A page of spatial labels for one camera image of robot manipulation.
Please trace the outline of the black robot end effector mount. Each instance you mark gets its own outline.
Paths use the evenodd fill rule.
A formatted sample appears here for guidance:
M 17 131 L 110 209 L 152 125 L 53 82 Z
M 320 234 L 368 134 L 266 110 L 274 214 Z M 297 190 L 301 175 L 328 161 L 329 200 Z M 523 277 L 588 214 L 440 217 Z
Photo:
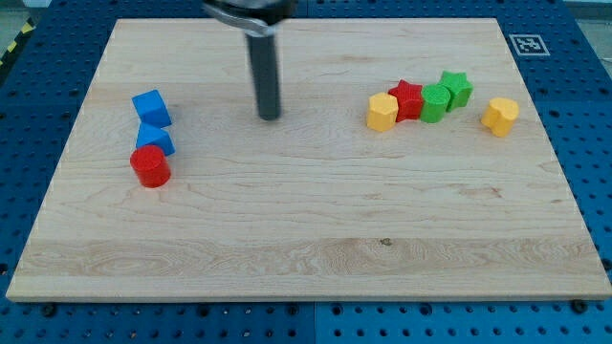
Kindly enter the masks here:
M 210 17 L 253 37 L 276 33 L 280 22 L 291 18 L 295 0 L 203 0 L 203 11 Z

